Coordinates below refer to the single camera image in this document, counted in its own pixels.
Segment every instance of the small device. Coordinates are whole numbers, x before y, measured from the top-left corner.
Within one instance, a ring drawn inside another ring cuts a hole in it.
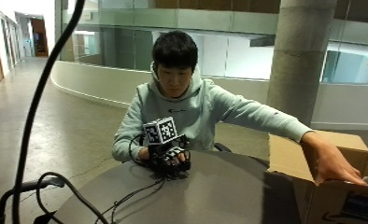
[[[148,167],[168,177],[176,177],[191,169],[191,152],[185,134],[177,135],[172,117],[143,125],[148,142]]]

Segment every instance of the round table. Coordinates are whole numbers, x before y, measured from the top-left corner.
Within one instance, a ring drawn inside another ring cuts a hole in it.
[[[104,212],[115,201],[155,181],[153,172],[129,161],[99,175],[80,193]],[[267,172],[267,166],[248,156],[192,151],[187,178],[167,181],[155,191],[156,187],[144,190],[119,207],[117,223],[301,223],[288,177]],[[96,221],[75,196],[55,216],[63,223]]]

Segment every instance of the gray floor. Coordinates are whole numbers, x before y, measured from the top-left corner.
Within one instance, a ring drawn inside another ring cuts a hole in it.
[[[43,58],[27,58],[0,84],[0,196],[13,185],[29,101],[45,62]],[[111,144],[124,113],[124,109],[57,91],[48,83],[33,123],[25,180],[35,180],[44,172],[53,171],[80,188],[96,175],[119,165],[111,158]],[[360,135],[368,145],[368,132],[344,132]],[[265,133],[219,124],[216,141],[236,153],[267,159]],[[67,188],[43,191],[49,210],[57,209],[69,196]],[[21,200],[21,221],[32,223],[43,214],[33,192],[23,194]]]

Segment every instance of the man's hair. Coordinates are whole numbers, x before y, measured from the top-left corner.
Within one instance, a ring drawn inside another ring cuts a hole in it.
[[[195,70],[197,63],[197,47],[193,39],[181,31],[163,34],[152,49],[155,66],[191,67]]]

